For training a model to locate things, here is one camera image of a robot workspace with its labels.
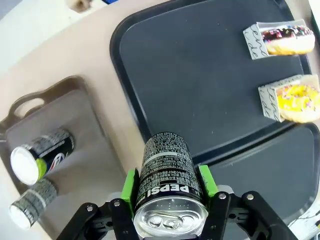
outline white paper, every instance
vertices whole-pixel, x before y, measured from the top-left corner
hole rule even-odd
[[[253,24],[244,30],[243,35],[253,60],[269,57],[269,53],[257,24]]]

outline chocolate frosted donut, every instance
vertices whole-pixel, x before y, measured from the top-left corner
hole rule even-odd
[[[270,29],[261,34],[271,55],[306,54],[315,47],[315,35],[306,26]]]

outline black can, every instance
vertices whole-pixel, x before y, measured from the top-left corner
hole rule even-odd
[[[154,135],[144,148],[133,223],[139,235],[200,234],[208,212],[194,164],[183,138]]]
[[[74,148],[71,133],[59,128],[16,147],[10,157],[11,167],[21,182],[33,185],[69,156]]]
[[[56,186],[50,180],[42,178],[9,206],[9,215],[20,228],[27,230],[57,195]]]

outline brown tray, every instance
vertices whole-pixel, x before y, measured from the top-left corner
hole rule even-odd
[[[19,107],[33,99],[44,103],[19,117]],[[0,156],[20,194],[27,186],[14,175],[11,151],[42,134],[63,127],[75,137],[74,152],[47,177],[59,189],[39,223],[56,239],[77,209],[86,202],[102,205],[109,194],[122,190],[125,173],[104,134],[83,78],[67,77],[52,87],[19,98],[0,122]]]

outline black tray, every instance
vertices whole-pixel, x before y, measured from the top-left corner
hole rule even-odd
[[[173,0],[124,19],[110,54],[144,140],[177,133],[200,163],[289,127],[263,116],[258,87],[310,74],[307,57],[252,60],[243,30],[291,20],[284,0]]]
[[[318,194],[320,133],[313,123],[300,125],[209,168],[216,184],[231,186],[237,196],[259,192],[288,224]],[[236,225],[227,225],[225,240],[245,238]]]

